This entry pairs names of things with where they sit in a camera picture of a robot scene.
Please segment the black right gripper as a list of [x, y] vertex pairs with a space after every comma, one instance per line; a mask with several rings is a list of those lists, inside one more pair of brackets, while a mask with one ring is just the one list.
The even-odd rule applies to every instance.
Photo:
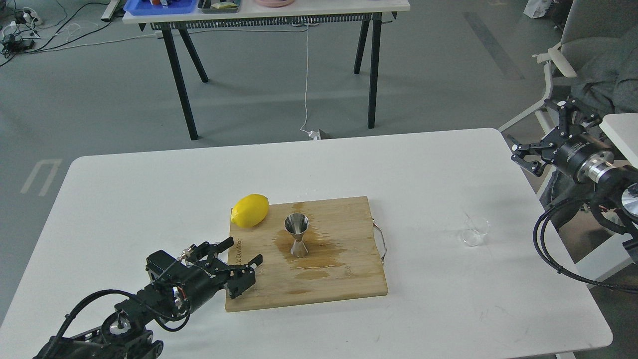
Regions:
[[544, 104], [558, 112], [558, 125], [529, 145], [507, 135], [512, 143], [511, 159], [536, 177], [550, 165], [576, 183], [609, 181], [615, 168], [613, 148], [586, 132], [600, 125], [600, 114], [576, 98], [560, 102], [547, 99]]

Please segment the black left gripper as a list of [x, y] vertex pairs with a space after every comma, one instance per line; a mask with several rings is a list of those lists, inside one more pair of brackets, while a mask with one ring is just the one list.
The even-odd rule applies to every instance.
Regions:
[[248, 264], [227, 265], [216, 258], [234, 244], [228, 237], [217, 243], [204, 242], [187, 248], [187, 262], [191, 266], [175, 263], [169, 269], [169, 281], [178, 284], [189, 301], [190, 312], [198, 310], [215, 293], [226, 288], [231, 299], [241, 296], [257, 281], [257, 267], [263, 262], [262, 254], [256, 255]]

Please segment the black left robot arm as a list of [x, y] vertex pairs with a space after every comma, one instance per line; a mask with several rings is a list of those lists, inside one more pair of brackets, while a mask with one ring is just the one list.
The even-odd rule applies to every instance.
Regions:
[[[156, 359], [164, 343], [154, 340], [153, 332], [147, 329], [150, 322], [155, 321], [168, 332], [177, 332], [217, 291], [225, 290], [233, 299], [255, 284], [262, 255], [246, 264], [226, 264], [219, 259], [218, 255], [233, 243], [230, 237], [219, 243], [193, 244], [179, 257], [163, 250], [152, 253], [146, 263], [148, 285], [135, 294], [107, 289], [86, 296], [66, 315], [57, 334], [39, 350], [37, 358]], [[122, 295], [125, 300], [114, 306], [114, 312], [100, 326], [66, 337], [65, 332], [78, 314], [106, 295]]]

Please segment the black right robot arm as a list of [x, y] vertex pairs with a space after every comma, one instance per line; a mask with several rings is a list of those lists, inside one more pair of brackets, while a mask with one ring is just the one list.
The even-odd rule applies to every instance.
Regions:
[[588, 285], [636, 294], [635, 285], [587, 279], [567, 270], [547, 250], [545, 228], [551, 218], [564, 207], [586, 205], [599, 225], [616, 234], [630, 236], [623, 247], [631, 260], [636, 261], [637, 170], [631, 165], [616, 166], [613, 148], [588, 134], [589, 127], [602, 122], [599, 114], [590, 107], [577, 99], [560, 102], [546, 99], [544, 104], [558, 112], [558, 124], [540, 141], [529, 145], [509, 136], [511, 159], [536, 177], [542, 175], [545, 166], [553, 166], [576, 184], [593, 184], [593, 191], [583, 197], [563, 198], [544, 211], [533, 229], [536, 252], [558, 274]]

